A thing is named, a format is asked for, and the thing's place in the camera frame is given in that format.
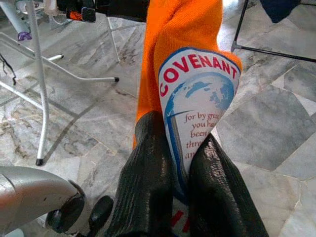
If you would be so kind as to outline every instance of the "orange tag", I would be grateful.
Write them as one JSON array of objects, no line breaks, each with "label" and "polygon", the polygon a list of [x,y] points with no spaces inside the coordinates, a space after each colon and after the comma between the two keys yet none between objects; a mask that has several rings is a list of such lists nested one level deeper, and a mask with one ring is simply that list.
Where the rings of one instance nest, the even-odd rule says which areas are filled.
[{"label": "orange tag", "polygon": [[77,21],[82,21],[82,15],[78,11],[71,11],[69,18]]}]

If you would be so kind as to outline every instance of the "purple clip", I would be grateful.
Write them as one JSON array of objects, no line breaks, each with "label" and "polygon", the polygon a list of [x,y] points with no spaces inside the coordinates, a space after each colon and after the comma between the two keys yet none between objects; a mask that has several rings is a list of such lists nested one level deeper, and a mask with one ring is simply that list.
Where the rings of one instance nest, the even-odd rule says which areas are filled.
[{"label": "purple clip", "polygon": [[18,34],[18,41],[23,41],[23,40],[31,40],[32,39],[32,36],[31,36],[31,33],[28,33],[28,32],[25,32],[25,31],[22,31]]}]

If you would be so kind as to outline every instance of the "white metal stand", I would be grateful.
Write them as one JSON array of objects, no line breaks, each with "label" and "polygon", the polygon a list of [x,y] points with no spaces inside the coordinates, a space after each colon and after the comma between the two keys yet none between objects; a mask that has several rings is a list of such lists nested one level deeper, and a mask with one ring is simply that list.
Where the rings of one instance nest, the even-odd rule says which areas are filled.
[{"label": "white metal stand", "polygon": [[6,34],[2,32],[0,32],[0,41],[6,46],[35,60],[36,65],[37,65],[37,70],[38,70],[38,81],[39,81],[39,87],[40,87],[41,104],[34,101],[32,98],[26,96],[25,94],[21,93],[20,91],[17,91],[15,88],[3,83],[2,81],[0,81],[0,85],[8,89],[9,91],[15,93],[19,97],[25,99],[26,101],[30,102],[31,104],[33,104],[34,106],[36,106],[37,108],[43,111],[43,125],[42,125],[42,130],[41,130],[41,135],[40,135],[40,140],[39,140],[39,150],[38,150],[38,155],[37,155],[37,160],[36,160],[36,165],[43,165],[44,148],[45,148],[47,127],[48,127],[48,121],[49,121],[48,97],[47,97],[45,80],[44,80],[45,77],[44,77],[43,65],[46,65],[60,72],[63,72],[67,74],[69,77],[76,80],[80,80],[80,81],[88,81],[88,82],[119,81],[119,78],[117,77],[80,78],[70,73],[69,71],[65,70],[64,68],[60,67],[59,65],[55,64],[54,62],[52,62],[52,60],[62,58],[63,55],[56,55],[49,59],[42,57],[41,51],[40,51],[38,25],[36,21],[35,8],[34,8],[34,4],[32,0],[27,1],[27,8],[28,8],[32,38],[33,38],[34,51],[21,45],[20,43],[18,43],[17,41],[15,41],[14,39],[10,38],[9,36],[7,36]]}]

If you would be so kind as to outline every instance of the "marble floor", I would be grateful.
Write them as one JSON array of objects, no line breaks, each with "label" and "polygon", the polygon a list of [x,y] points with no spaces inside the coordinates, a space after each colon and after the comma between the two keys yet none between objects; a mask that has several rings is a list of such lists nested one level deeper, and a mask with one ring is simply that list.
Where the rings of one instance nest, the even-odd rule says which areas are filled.
[{"label": "marble floor", "polygon": [[[223,50],[230,50],[242,5],[224,0],[218,36]],[[273,24],[259,1],[250,0],[238,42],[316,58],[312,19],[316,7],[300,5]],[[15,38],[1,20],[0,30]],[[146,27],[118,18],[109,22],[98,15],[95,24],[72,22],[51,30],[40,21],[44,56],[64,53],[57,64],[81,77],[120,77],[118,83],[83,83],[45,69],[50,105],[45,166],[35,167],[41,112],[0,87],[0,165],[71,179],[92,202],[115,196],[131,153]],[[16,71],[17,89],[40,101],[32,61],[3,45],[0,51]],[[241,171],[270,237],[316,237],[316,64],[244,50],[235,54],[243,62],[240,88],[213,133]],[[12,84],[2,71],[0,78]],[[22,229],[26,237],[62,236],[37,221]]]}]

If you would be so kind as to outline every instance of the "black rubber foot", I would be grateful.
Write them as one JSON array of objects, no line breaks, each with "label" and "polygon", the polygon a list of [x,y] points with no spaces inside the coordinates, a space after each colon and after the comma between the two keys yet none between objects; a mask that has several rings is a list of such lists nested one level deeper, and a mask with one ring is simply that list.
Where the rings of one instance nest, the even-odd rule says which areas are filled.
[{"label": "black rubber foot", "polygon": [[42,159],[37,159],[36,160],[36,165],[37,166],[42,166],[44,164],[43,160]]}]

